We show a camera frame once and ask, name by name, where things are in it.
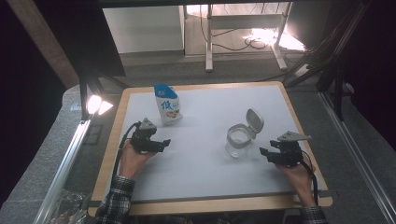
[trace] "metal frame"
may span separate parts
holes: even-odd
[[[282,12],[282,14],[212,16],[212,5],[207,5],[206,72],[213,71],[212,30],[250,28],[278,29],[277,40],[275,44],[271,45],[271,49],[280,70],[286,71],[288,67],[280,53],[279,41],[282,37],[283,31],[285,30],[290,8],[291,2],[288,2],[285,11]]]
[[[74,160],[78,154],[78,151],[82,145],[85,133],[87,132],[92,116],[88,120],[82,120],[78,125],[75,135],[69,145],[69,148],[64,155],[61,166],[58,169],[53,181],[49,187],[46,197],[38,210],[35,217],[34,223],[48,223],[50,216],[54,210],[54,206],[61,194],[61,190],[64,187],[64,183],[73,167]]]
[[[367,163],[366,159],[364,159],[361,154],[361,150],[350,134],[347,126],[343,121],[337,118],[337,115],[332,110],[333,104],[332,100],[329,97],[328,93],[319,93],[319,97],[325,105],[332,122],[335,125],[335,128],[340,133],[342,139],[346,144],[346,148],[348,149],[353,161],[356,163],[359,171],[361,172],[361,176],[366,182],[367,187],[372,192],[376,202],[378,203],[379,208],[381,209],[385,219],[390,224],[396,223],[396,210],[395,207],[389,198],[388,194],[385,192],[381,183],[379,183],[378,179],[376,179],[375,174]]]

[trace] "light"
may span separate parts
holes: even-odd
[[[279,46],[284,49],[290,50],[305,50],[305,45],[301,43],[298,39],[294,38],[292,35],[289,35],[287,32],[284,32],[282,38],[280,39]]]
[[[272,44],[276,41],[276,37],[278,36],[277,32],[274,32],[273,29],[252,29],[251,35],[244,36],[244,39],[254,39],[256,41],[261,41],[264,44]],[[287,32],[284,32],[280,38],[279,46],[283,49],[288,50],[300,50],[304,51],[305,46],[298,39],[294,38],[292,35],[289,35]]]
[[[88,101],[88,113],[91,115],[94,114],[99,109],[101,103],[102,98],[97,95],[93,95]]]
[[[113,107],[113,104],[111,104],[111,103],[109,103],[107,101],[103,101],[102,104],[100,105],[98,114],[99,115],[103,115],[111,107]]]

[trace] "wooden table edge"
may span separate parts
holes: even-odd
[[[172,87],[175,89],[175,91],[189,91],[189,90],[210,90],[210,89],[223,89],[223,88],[243,88],[243,87],[254,87],[254,86],[273,86],[273,85],[277,85],[280,88],[299,133],[304,134],[303,128],[299,120],[297,119],[295,111],[290,102],[289,96],[287,95],[286,90],[281,82],[271,81],[271,82],[224,83],[224,84],[204,84],[204,85],[183,85],[183,86],[172,86]],[[154,88],[153,87],[129,88],[129,89],[125,89],[122,93],[120,99],[120,105],[106,146],[105,156],[103,158],[99,175],[96,180],[91,201],[100,202],[103,200],[105,196],[106,184],[109,177],[111,176],[111,172],[113,169],[112,167],[113,161],[115,160],[117,154],[117,147],[120,141],[122,124],[125,119],[130,96],[133,93],[142,93],[142,92],[152,92],[154,94]],[[306,147],[308,155],[311,157],[312,164],[317,168],[316,175],[318,180],[322,184],[323,190],[327,190],[328,187],[318,167],[317,161],[313,156],[311,147],[309,146],[307,141],[304,141],[304,145]],[[293,195],[274,195],[274,196],[261,196],[261,197],[249,197],[249,198],[237,198],[237,199],[199,200],[199,201],[187,201],[187,202],[139,203],[139,204],[134,204],[134,209],[132,210],[131,215],[194,213],[193,211],[196,211],[197,213],[216,212],[216,211],[236,211],[233,208],[233,206],[235,205],[226,206],[232,210],[224,210],[222,208],[216,209],[214,206],[216,205],[219,207],[224,207],[224,204],[228,204],[228,203],[239,204],[238,200],[241,200],[241,202],[243,201],[244,203],[246,203],[244,206],[241,206],[240,204],[237,205],[239,207],[239,209],[237,209],[238,211],[270,209],[269,207],[267,207],[269,206],[267,204],[270,203],[273,204],[273,206],[271,206],[272,209],[299,207],[300,205],[295,200],[293,200],[294,198],[295,196]],[[203,206],[204,209],[199,208],[199,206],[197,206],[196,204],[197,205],[204,204],[205,205]],[[319,205],[320,206],[332,205],[332,198],[331,197],[320,198]],[[90,207],[89,214],[94,215],[96,209],[97,207]]]

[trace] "wrist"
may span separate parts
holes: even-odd
[[[302,207],[315,207],[317,206],[312,195],[311,190],[297,192]]]

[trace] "plaid shirt sleeve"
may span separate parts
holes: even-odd
[[[303,207],[300,209],[304,224],[328,224],[323,210],[318,207]]]
[[[131,208],[134,180],[116,175],[111,182],[110,192],[96,212],[96,223],[121,224]]]

